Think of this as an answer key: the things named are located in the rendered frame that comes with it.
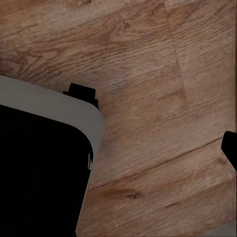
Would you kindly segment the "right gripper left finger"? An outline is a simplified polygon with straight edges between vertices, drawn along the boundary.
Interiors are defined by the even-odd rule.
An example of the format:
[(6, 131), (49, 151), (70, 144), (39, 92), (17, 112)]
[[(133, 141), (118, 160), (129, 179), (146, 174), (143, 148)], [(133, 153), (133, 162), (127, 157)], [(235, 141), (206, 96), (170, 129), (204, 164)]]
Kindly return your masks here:
[(3, 188), (26, 145), (21, 131), (0, 137), (0, 190)]

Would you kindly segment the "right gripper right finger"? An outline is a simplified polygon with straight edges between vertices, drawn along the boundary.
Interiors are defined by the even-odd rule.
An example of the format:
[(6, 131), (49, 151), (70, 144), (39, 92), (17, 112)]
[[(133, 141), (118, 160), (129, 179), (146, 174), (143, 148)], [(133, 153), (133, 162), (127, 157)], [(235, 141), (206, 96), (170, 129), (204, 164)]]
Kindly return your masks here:
[(221, 148), (237, 171), (237, 133), (225, 131)]

